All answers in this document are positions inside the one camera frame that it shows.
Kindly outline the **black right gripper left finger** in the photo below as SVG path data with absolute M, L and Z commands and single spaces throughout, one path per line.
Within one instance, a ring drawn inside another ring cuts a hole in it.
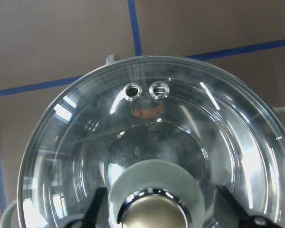
M 97 188 L 93 196 L 92 202 L 83 217 L 83 227 L 84 228 L 95 228 L 97 217 L 103 202 L 107 194 L 107 188 L 101 187 Z

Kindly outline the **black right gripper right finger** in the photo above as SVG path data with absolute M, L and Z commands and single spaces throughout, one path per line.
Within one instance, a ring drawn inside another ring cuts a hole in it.
M 221 228 L 247 228 L 248 213 L 222 185 L 216 186 L 214 216 Z

